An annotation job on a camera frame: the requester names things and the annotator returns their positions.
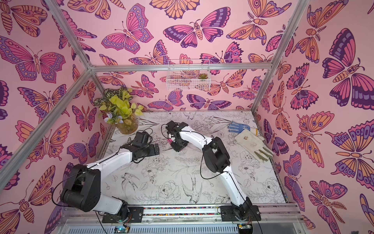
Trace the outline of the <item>white work glove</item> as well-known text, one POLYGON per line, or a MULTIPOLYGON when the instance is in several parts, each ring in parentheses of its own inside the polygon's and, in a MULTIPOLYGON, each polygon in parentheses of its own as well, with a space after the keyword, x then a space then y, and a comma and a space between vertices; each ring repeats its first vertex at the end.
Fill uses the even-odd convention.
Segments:
POLYGON ((239 133, 235 140, 258 161, 266 162, 273 158, 273 151, 264 144, 264 138, 256 136, 248 129, 239 133))

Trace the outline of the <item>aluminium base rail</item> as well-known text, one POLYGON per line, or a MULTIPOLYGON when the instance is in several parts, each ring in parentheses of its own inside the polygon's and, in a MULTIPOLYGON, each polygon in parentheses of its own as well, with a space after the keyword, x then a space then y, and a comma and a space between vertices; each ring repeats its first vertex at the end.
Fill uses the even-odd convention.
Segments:
POLYGON ((103 223, 104 213, 66 209, 56 234, 307 234, 295 205, 257 206, 261 221, 222 221, 219 207, 208 205, 146 206, 140 223, 103 223))

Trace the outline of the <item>blue work glove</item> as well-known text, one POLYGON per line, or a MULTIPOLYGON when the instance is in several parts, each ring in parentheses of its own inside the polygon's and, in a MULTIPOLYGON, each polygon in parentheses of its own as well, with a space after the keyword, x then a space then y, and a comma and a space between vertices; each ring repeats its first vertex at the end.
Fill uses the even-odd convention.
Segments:
POLYGON ((231 122, 228 125, 228 131, 231 132, 231 133, 240 134, 243 130, 250 131, 251 128, 250 128, 250 126, 248 126, 246 124, 241 124, 241 123, 236 123, 236 122, 231 122))

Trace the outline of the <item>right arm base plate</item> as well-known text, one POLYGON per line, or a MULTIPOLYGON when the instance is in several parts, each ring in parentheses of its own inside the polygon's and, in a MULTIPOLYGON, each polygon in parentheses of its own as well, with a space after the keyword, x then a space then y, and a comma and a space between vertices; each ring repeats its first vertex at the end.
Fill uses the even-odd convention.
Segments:
POLYGON ((233 206, 220 206, 219 213, 222 221, 261 221, 261 213, 259 207, 256 205, 251 206, 246 210, 245 214, 241 214, 240 211, 235 211, 233 206))

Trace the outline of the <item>potted green plant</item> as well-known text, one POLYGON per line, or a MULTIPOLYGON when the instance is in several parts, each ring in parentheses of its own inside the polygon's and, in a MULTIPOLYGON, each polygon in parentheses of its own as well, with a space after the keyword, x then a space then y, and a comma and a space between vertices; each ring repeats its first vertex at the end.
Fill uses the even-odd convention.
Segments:
POLYGON ((120 133, 129 135, 138 129, 137 117, 143 115, 145 107, 132 102, 133 90, 125 87, 106 89, 103 96, 94 100, 99 107, 104 121, 114 125, 120 133))

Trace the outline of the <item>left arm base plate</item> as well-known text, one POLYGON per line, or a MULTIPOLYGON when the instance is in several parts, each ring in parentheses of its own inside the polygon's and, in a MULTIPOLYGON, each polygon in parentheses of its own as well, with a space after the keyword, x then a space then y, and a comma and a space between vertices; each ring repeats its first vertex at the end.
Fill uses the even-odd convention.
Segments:
POLYGON ((140 223, 143 218, 143 207, 126 207, 117 214, 105 213, 103 223, 140 223))

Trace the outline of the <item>small succulent in basket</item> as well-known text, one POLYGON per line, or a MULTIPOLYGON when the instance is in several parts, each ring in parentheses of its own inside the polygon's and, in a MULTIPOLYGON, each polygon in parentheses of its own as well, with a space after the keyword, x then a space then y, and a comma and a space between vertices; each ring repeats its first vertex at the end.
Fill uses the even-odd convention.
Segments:
POLYGON ((198 78, 201 80, 206 80, 208 79, 208 74, 200 74, 198 78))

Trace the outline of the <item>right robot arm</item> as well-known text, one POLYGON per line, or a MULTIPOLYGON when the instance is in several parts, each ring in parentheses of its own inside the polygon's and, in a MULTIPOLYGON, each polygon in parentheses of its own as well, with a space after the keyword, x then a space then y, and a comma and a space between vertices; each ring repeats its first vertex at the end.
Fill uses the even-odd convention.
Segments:
POLYGON ((225 187, 233 211, 238 220, 247 220, 252 211, 250 198, 240 188, 230 165, 230 156, 224 143, 219 137, 211 138, 193 130, 185 122, 170 121, 165 126, 167 138, 171 140, 171 147, 179 152, 188 144, 192 144, 202 152, 202 161, 207 168, 216 175, 208 179, 220 178, 225 187))

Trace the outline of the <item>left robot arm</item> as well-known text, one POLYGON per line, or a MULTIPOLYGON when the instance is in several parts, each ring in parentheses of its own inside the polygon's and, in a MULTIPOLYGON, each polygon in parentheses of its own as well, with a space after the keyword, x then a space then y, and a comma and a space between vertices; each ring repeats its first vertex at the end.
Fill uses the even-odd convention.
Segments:
POLYGON ((130 211, 124 200, 109 197, 101 193, 101 183, 108 175, 118 168, 139 163, 146 157, 158 156, 158 144, 152 143, 148 132, 138 131, 134 139, 120 146, 113 154, 87 165, 73 166, 60 194, 60 201, 68 207, 83 212, 104 212, 114 215, 120 220, 128 218, 130 211))

